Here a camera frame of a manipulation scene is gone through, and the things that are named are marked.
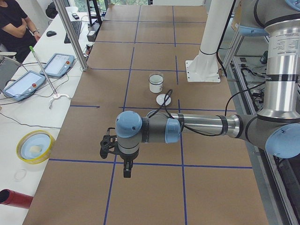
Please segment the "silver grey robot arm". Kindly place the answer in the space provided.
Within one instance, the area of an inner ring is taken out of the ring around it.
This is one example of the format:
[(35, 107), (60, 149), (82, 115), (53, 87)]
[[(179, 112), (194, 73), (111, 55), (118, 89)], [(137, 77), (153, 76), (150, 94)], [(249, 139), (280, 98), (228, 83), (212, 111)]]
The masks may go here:
[(175, 143), (181, 132), (228, 135), (276, 157), (300, 155), (300, 115), (296, 112), (300, 77), (300, 3), (297, 0), (245, 0), (241, 25), (269, 35), (264, 105), (256, 115), (189, 115), (159, 111), (141, 117), (125, 111), (116, 118), (115, 153), (131, 176), (140, 143)]

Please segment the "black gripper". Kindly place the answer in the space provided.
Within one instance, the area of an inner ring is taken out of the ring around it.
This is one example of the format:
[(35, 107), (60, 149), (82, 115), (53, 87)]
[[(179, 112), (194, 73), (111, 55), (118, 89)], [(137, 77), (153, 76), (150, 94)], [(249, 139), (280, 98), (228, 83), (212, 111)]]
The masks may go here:
[(124, 160), (123, 177), (131, 178), (131, 171), (133, 167), (133, 161), (137, 158), (138, 153), (122, 154), (121, 158)]

